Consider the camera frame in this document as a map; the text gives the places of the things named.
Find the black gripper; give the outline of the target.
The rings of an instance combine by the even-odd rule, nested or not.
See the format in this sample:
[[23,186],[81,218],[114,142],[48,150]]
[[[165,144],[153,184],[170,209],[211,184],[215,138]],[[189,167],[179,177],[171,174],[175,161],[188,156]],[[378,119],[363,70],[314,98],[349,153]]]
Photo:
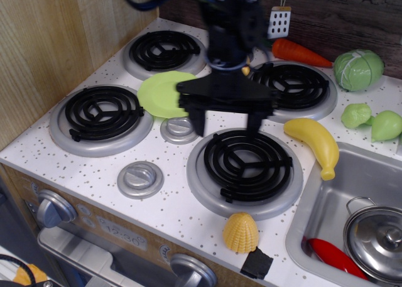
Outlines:
[[247,115],[246,135],[254,136],[261,122],[276,107],[276,92],[246,77],[241,71],[212,71],[207,76],[180,82],[179,106],[189,115],[194,131],[203,136],[205,112],[235,112]]

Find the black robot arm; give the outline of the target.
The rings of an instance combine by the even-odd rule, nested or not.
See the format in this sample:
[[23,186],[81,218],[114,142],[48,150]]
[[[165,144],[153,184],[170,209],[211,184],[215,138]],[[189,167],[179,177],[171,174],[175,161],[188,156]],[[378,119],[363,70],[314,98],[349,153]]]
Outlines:
[[[138,11],[150,11],[167,0],[125,1]],[[276,106],[276,93],[242,72],[253,50],[263,48],[268,28],[263,9],[259,0],[196,1],[207,26],[205,61],[211,72],[178,83],[178,104],[188,112],[199,136],[204,135],[206,111],[247,115],[247,135],[254,136]]]

